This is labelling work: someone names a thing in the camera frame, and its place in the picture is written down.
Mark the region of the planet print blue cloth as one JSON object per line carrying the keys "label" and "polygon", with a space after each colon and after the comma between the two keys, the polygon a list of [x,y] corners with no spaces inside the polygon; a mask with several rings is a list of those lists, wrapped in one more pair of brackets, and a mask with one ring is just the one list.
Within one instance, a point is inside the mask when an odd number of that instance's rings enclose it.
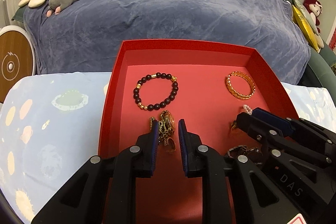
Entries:
{"label": "planet print blue cloth", "polygon": [[[1,109],[1,191],[22,223],[33,217],[98,151],[111,73],[23,78]],[[326,88],[281,83],[300,118],[335,132]]]}

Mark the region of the gold woven cuff bangle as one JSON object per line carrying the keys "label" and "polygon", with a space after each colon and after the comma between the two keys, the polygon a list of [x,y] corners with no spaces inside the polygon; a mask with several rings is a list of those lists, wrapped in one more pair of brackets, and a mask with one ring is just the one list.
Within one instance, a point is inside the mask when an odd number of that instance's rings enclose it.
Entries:
{"label": "gold woven cuff bangle", "polygon": [[249,100],[255,94],[256,85],[244,72],[233,71],[226,77],[227,90],[239,100]]}

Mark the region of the yellow gold cushion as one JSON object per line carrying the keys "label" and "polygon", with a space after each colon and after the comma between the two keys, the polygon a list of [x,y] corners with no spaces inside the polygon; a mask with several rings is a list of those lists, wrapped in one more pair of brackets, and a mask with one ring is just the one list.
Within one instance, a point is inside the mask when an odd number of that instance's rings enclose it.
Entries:
{"label": "yellow gold cushion", "polygon": [[318,45],[317,36],[311,28],[310,24],[303,16],[301,11],[299,11],[299,9],[296,8],[294,5],[292,5],[292,10],[294,22],[297,23],[297,25],[299,26],[309,45],[319,53],[320,47]]}

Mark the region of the red monkey plush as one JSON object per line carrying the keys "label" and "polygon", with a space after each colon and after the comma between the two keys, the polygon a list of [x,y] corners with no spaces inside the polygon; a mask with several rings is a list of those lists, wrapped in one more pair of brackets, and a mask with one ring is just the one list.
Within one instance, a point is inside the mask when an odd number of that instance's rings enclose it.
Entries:
{"label": "red monkey plush", "polygon": [[318,0],[304,0],[303,5],[309,12],[310,16],[312,17],[312,20],[317,28],[318,33],[321,33],[321,30],[318,28],[320,25],[318,17],[322,13],[323,6]]}

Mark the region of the red jewelry tray box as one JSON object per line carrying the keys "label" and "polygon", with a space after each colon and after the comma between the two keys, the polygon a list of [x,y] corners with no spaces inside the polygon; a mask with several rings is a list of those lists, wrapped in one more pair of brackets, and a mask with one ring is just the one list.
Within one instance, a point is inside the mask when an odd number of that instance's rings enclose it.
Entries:
{"label": "red jewelry tray box", "polygon": [[[242,101],[226,87],[233,71],[247,74],[255,83],[253,96]],[[116,156],[149,131],[150,117],[158,111],[140,109],[133,97],[137,82],[154,73],[177,78],[178,92],[167,106],[176,121],[184,119],[189,132],[220,154],[237,145],[257,146],[247,134],[232,130],[231,123],[243,105],[260,107],[281,118],[297,112],[269,65],[253,48],[196,40],[127,40],[121,48],[105,89],[98,153]],[[160,145],[151,178],[136,181],[137,223],[201,223],[202,180],[187,178],[181,153]]]}

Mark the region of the blue blanket covered bed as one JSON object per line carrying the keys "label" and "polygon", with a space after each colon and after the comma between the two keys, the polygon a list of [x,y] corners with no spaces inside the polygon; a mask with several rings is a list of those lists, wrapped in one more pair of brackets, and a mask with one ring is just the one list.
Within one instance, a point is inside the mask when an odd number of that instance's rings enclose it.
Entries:
{"label": "blue blanket covered bed", "polygon": [[255,48],[282,82],[297,84],[311,56],[286,0],[79,0],[59,15],[27,9],[37,73],[111,71],[120,44],[189,39]]}

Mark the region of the silver metal watch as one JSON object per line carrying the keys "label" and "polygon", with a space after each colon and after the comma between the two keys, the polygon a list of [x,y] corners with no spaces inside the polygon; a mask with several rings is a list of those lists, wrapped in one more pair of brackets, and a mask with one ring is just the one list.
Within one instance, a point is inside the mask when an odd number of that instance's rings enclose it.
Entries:
{"label": "silver metal watch", "polygon": [[226,156],[234,159],[237,159],[240,155],[248,157],[248,159],[253,162],[261,161],[263,159],[263,154],[258,147],[248,148],[246,145],[232,147],[226,153]]}

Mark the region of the round wooden white device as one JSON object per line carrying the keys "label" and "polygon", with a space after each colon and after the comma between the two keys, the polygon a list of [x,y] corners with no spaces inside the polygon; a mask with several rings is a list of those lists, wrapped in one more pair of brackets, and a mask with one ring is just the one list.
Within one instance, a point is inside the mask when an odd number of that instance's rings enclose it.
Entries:
{"label": "round wooden white device", "polygon": [[33,76],[36,61],[28,33],[21,27],[9,25],[1,28],[1,103],[9,90],[22,78]]}

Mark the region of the green sofa frame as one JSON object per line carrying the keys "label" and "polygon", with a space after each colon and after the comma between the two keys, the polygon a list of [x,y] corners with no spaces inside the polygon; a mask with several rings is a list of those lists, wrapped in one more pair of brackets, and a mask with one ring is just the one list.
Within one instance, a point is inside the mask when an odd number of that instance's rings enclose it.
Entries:
{"label": "green sofa frame", "polygon": [[292,85],[326,88],[335,101],[335,74],[325,55],[310,47],[301,30],[291,20],[291,3],[286,0],[264,0],[257,5],[260,12],[248,38],[238,39],[236,45],[252,47],[262,55],[279,81]]}

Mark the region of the grey patterned cushion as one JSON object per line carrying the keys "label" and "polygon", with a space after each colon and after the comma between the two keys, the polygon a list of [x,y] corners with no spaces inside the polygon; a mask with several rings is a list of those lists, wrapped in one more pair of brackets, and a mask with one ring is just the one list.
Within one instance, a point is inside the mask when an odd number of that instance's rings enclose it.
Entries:
{"label": "grey patterned cushion", "polygon": [[296,8],[299,9],[299,11],[303,14],[303,16],[306,18],[308,23],[310,24],[312,30],[315,34],[318,34],[318,29],[313,21],[313,18],[311,17],[310,13],[306,9],[306,7],[299,1],[299,0],[293,0],[293,3]]}

